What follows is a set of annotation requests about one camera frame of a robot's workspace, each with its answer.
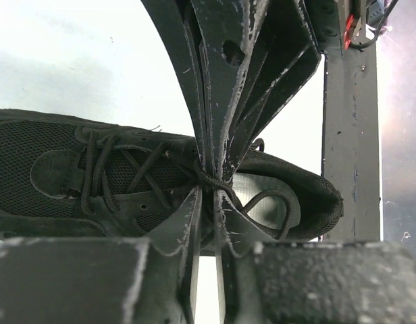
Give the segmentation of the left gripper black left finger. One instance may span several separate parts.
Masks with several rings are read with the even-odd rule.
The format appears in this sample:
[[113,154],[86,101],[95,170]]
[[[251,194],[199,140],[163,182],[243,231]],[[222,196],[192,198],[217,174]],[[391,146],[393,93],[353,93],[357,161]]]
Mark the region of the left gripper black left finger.
[[193,323],[202,190],[143,238],[0,244],[0,323]]

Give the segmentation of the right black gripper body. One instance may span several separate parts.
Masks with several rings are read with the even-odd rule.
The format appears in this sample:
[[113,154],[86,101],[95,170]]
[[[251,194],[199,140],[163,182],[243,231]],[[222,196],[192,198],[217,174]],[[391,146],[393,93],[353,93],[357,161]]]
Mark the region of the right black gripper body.
[[307,0],[317,48],[342,54],[349,45],[368,41],[380,21],[379,1]]

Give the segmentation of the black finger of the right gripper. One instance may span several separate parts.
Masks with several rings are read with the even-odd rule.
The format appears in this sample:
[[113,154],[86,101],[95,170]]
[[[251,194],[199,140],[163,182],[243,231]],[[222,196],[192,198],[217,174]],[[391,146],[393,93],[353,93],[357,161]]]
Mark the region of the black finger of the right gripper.
[[321,60],[304,1],[193,1],[207,171],[228,181]]
[[190,1],[144,0],[174,67],[192,120],[201,167],[206,164],[204,90],[201,73],[200,28]]

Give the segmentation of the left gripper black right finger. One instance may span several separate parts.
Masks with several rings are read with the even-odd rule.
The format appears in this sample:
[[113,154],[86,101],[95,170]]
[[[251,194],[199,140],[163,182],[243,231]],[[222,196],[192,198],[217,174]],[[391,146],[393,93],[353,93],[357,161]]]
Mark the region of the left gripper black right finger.
[[214,195],[222,323],[416,323],[416,262],[390,242],[276,242]]

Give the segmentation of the black sneaker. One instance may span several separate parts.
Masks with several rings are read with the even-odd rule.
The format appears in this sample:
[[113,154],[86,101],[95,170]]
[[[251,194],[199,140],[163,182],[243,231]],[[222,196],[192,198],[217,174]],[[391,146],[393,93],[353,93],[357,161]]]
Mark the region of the black sneaker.
[[343,215],[329,181],[266,154],[261,139],[224,182],[203,171],[189,136],[0,109],[0,240],[139,237],[177,211],[195,186],[225,191],[278,240],[314,239]]

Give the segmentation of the black shoelace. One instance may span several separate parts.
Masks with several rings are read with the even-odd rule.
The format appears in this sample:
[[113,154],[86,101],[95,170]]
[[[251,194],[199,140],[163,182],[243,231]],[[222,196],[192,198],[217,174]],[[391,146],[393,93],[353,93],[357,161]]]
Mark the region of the black shoelace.
[[[103,144],[103,148],[99,156],[95,155],[95,149],[97,147],[96,142],[99,137],[99,133],[95,130],[91,130],[88,133],[88,140],[86,143],[86,164],[85,164],[85,174],[82,189],[80,191],[80,207],[84,214],[88,216],[93,216],[95,214],[95,210],[92,208],[90,204],[90,198],[96,196],[100,190],[103,191],[103,200],[112,213],[118,212],[120,208],[118,204],[114,200],[112,191],[109,187],[109,180],[107,177],[107,172],[105,171],[105,164],[109,159],[109,155],[111,151],[116,146],[116,143],[121,139],[121,136],[117,133],[110,134],[107,137],[106,142]],[[172,144],[170,142],[161,142],[148,156],[147,160],[142,164],[139,165],[136,159],[132,157],[132,155],[128,152],[129,148],[124,148],[123,155],[127,158],[128,162],[133,165],[133,168],[136,169],[136,175],[132,179],[132,181],[128,184],[127,191],[133,191],[134,187],[137,183],[140,182],[142,178],[145,178],[146,181],[149,183],[151,189],[160,199],[163,206],[170,209],[172,206],[169,204],[168,200],[166,199],[165,194],[163,193],[162,189],[159,187],[156,181],[151,177],[149,174],[149,170],[152,165],[158,160],[158,158],[162,155],[171,159],[177,167],[181,170],[182,173],[186,174],[188,178],[193,181],[197,181],[200,185],[204,186],[207,191],[213,192],[215,190],[224,190],[227,195],[231,198],[234,205],[237,209],[242,213],[244,216],[248,215],[248,212],[254,208],[260,200],[268,197],[268,196],[277,196],[284,201],[286,207],[286,214],[285,218],[282,222],[281,228],[276,232],[276,239],[283,239],[286,237],[288,233],[288,225],[291,220],[292,216],[292,202],[286,195],[279,191],[279,190],[264,190],[254,196],[247,204],[243,205],[235,191],[232,189],[232,186],[226,182],[221,180],[215,179],[205,173],[199,161],[197,159],[192,161],[192,165],[189,165],[189,162],[185,159],[181,160],[169,151],[169,147]]]

